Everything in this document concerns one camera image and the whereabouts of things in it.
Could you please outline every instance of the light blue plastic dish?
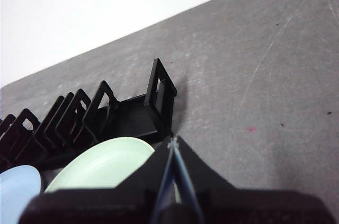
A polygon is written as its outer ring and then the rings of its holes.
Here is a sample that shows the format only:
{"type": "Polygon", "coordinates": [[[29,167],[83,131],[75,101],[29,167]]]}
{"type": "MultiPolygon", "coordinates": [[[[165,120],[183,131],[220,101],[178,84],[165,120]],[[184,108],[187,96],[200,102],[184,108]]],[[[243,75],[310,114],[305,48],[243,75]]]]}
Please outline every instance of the light blue plastic dish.
{"type": "Polygon", "coordinates": [[[17,224],[20,215],[41,191],[39,171],[32,166],[13,167],[0,174],[0,223],[17,224]]]}

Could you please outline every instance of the plastic plate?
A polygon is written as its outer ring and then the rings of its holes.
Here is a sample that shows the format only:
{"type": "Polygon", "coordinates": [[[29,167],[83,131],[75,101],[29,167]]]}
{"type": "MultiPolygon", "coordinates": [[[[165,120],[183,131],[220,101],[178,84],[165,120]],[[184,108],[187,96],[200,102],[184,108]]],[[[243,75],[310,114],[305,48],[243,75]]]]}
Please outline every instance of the plastic plate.
{"type": "Polygon", "coordinates": [[[59,189],[114,188],[154,152],[145,141],[131,137],[104,141],[70,162],[45,192],[59,189]]]}
{"type": "Polygon", "coordinates": [[[0,223],[17,224],[29,201],[41,191],[39,171],[32,166],[13,167],[0,174],[0,223]]]}

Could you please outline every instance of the rectangular hole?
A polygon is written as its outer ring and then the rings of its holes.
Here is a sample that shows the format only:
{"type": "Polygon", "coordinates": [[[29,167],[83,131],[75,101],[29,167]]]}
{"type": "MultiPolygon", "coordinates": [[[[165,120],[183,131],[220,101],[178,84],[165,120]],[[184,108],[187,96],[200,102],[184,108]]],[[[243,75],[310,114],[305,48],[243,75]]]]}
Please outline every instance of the rectangular hole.
{"type": "Polygon", "coordinates": [[[81,104],[81,106],[83,107],[83,109],[84,109],[84,110],[86,110],[86,109],[87,109],[87,106],[86,106],[85,102],[83,102],[83,101],[80,101],[80,104],[81,104]]]}
{"type": "Polygon", "coordinates": [[[108,97],[108,95],[106,93],[104,93],[104,95],[101,98],[98,109],[100,109],[102,107],[107,107],[109,104],[110,104],[110,98],[108,97]]]}
{"type": "Polygon", "coordinates": [[[25,119],[22,125],[28,130],[33,130],[33,124],[28,119],[25,119]]]}
{"type": "Polygon", "coordinates": [[[159,91],[160,83],[161,83],[160,78],[158,78],[157,91],[159,91]]]}

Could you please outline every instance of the black plastic bracket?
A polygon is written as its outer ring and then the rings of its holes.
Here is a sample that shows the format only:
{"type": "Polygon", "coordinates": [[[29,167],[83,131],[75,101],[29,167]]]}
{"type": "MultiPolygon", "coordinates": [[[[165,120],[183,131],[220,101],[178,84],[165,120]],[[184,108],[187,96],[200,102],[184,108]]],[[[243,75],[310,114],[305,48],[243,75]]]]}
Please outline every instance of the black plastic bracket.
{"type": "Polygon", "coordinates": [[[41,171],[63,167],[89,147],[116,137],[162,141],[173,135],[175,96],[175,86],[155,59],[146,94],[118,101],[102,81],[92,100],[82,89],[59,96],[41,123],[28,109],[17,118],[10,114],[0,123],[0,172],[21,164],[41,171]],[[109,102],[100,106],[105,94],[109,102]],[[26,119],[32,130],[23,126],[26,119]]]}

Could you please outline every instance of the scratch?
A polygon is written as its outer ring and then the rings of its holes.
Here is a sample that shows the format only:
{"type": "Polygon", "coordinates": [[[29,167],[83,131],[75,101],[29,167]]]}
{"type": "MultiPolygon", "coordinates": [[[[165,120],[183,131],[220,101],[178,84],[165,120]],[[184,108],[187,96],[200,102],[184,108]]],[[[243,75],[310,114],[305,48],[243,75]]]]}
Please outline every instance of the scratch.
{"type": "Polygon", "coordinates": [[[337,18],[337,15],[336,15],[336,13],[334,12],[334,10],[333,10],[333,8],[332,8],[332,4],[330,3],[330,1],[329,0],[327,0],[327,3],[328,3],[328,6],[329,6],[329,8],[331,9],[331,11],[332,11],[332,14],[333,14],[333,17],[334,17],[334,19],[335,19],[335,21],[337,22],[337,24],[339,25],[339,20],[338,20],[338,18],[337,18]]]}
{"type": "Polygon", "coordinates": [[[252,83],[252,81],[253,81],[253,79],[254,79],[254,77],[255,77],[257,71],[258,71],[258,69],[260,68],[261,63],[262,63],[263,60],[266,58],[266,56],[267,56],[267,54],[269,53],[269,51],[271,50],[271,47],[273,46],[273,44],[276,42],[276,40],[279,38],[279,36],[285,31],[285,28],[287,27],[287,25],[289,24],[289,22],[290,22],[290,21],[292,20],[292,18],[299,12],[301,6],[304,4],[305,1],[306,1],[306,0],[303,0],[303,1],[299,4],[299,6],[297,7],[297,9],[292,13],[292,15],[291,15],[289,18],[287,18],[287,21],[286,21],[285,25],[284,25],[284,26],[280,29],[280,31],[276,34],[276,36],[274,37],[274,39],[273,39],[273,41],[271,42],[271,44],[269,45],[269,47],[266,49],[266,52],[264,53],[264,55],[263,55],[262,58],[260,59],[258,65],[256,66],[256,68],[255,68],[255,70],[254,70],[254,73],[252,74],[252,76],[251,76],[251,78],[250,78],[250,80],[249,80],[249,82],[248,82],[248,84],[247,84],[247,86],[246,86],[245,92],[244,92],[244,94],[243,94],[242,100],[241,100],[240,105],[239,105],[239,108],[238,108],[237,116],[239,116],[239,114],[240,114],[240,111],[241,111],[242,106],[243,106],[243,104],[244,104],[244,101],[245,101],[245,99],[246,99],[246,94],[247,94],[247,92],[248,92],[248,90],[249,90],[249,87],[250,87],[250,85],[251,85],[251,83],[252,83]]]}

